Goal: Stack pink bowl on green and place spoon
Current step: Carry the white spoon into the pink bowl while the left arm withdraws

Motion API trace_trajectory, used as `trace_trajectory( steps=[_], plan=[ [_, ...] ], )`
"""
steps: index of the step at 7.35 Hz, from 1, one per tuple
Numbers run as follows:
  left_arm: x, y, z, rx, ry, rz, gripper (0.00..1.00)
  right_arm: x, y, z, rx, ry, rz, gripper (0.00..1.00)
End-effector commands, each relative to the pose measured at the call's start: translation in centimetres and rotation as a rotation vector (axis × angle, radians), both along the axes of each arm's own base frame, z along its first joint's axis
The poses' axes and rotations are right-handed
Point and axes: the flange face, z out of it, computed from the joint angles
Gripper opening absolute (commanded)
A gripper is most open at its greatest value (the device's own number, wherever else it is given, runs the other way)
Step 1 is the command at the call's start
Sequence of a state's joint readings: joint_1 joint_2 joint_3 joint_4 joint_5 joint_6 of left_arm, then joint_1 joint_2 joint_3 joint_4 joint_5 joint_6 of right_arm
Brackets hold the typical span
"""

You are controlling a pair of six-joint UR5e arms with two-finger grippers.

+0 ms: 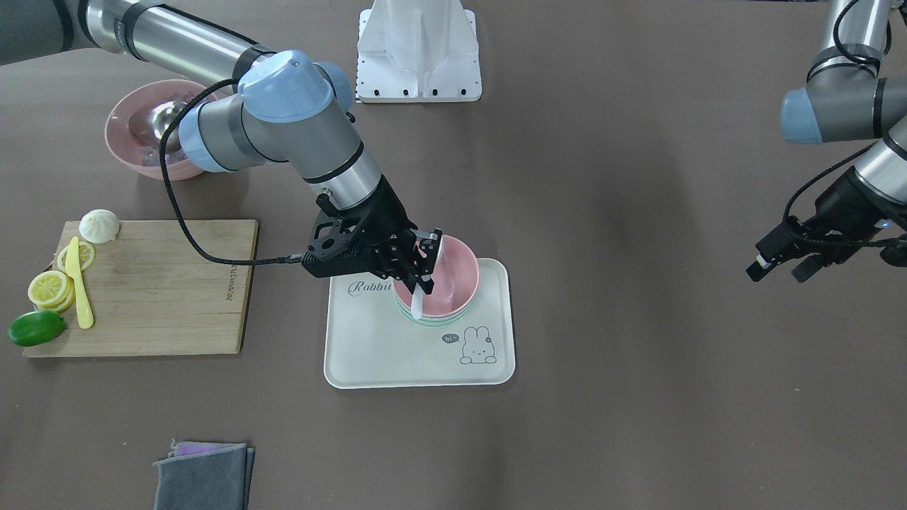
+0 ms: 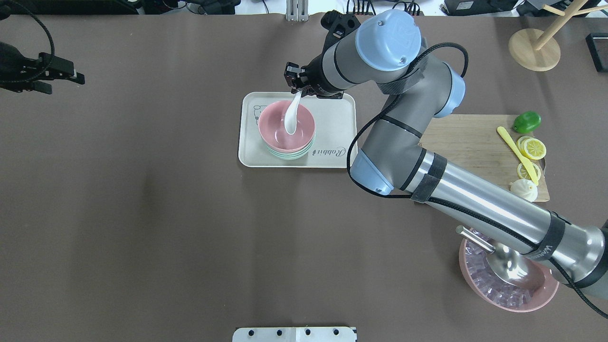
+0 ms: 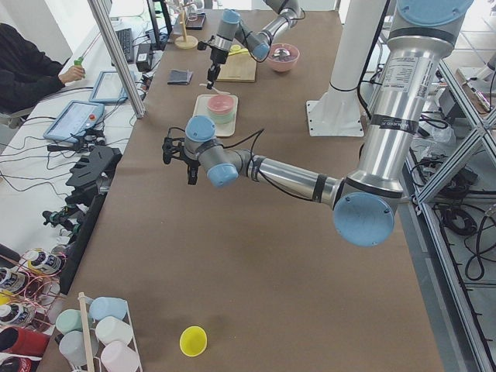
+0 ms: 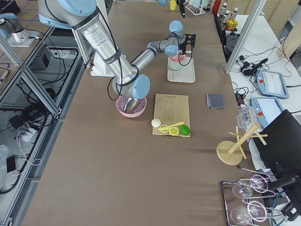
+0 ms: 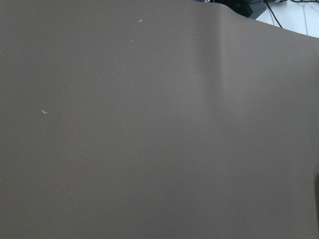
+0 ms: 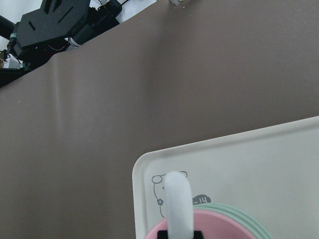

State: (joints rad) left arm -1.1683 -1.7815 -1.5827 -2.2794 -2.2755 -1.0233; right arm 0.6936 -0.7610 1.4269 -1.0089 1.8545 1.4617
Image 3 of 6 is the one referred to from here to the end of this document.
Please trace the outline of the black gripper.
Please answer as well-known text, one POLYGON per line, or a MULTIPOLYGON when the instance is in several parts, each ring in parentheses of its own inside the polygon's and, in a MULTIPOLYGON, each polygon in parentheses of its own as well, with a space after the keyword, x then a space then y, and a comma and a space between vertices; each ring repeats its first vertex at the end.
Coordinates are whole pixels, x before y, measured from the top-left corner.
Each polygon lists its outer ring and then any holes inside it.
POLYGON ((181 160, 188 166, 188 184, 197 184, 200 163, 186 154, 184 137, 166 136, 162 145, 163 162, 168 165, 173 159, 181 160))
POLYGON ((221 66, 226 63, 229 55, 229 40, 223 36, 212 36, 208 41, 199 41, 197 45, 198 50, 206 50, 211 48, 210 60, 212 65, 207 72, 207 85, 208 90, 212 90, 215 80, 218 78, 221 66))

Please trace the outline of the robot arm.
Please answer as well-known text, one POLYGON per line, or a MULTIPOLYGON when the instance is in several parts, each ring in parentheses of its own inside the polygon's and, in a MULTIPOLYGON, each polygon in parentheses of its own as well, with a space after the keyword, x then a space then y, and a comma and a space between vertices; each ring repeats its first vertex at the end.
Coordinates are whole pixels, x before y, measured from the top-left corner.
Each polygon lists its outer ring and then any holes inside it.
POLYGON ((281 163, 252 150, 229 150, 215 136, 214 123, 192 117, 181 138, 166 137, 164 163, 188 165, 188 181, 203 167, 210 182, 224 187, 245 175, 285 194, 327 204, 336 231, 357 246, 376 246, 394 229, 402 198, 399 181, 419 127, 429 85, 442 58, 454 48, 468 1, 400 1, 394 14, 377 104, 355 171, 341 180, 281 163))
POLYGON ((198 42, 198 50, 206 50, 208 47, 211 49, 212 65, 207 71, 206 82, 208 90, 213 89, 221 66, 226 63, 230 47, 235 40, 248 49, 250 56, 256 62, 261 63, 268 58, 276 38, 305 17, 305 11, 297 0, 264 1, 264 3, 277 14, 277 17, 261 31, 253 31, 236 10, 225 9, 216 33, 209 40, 198 42))

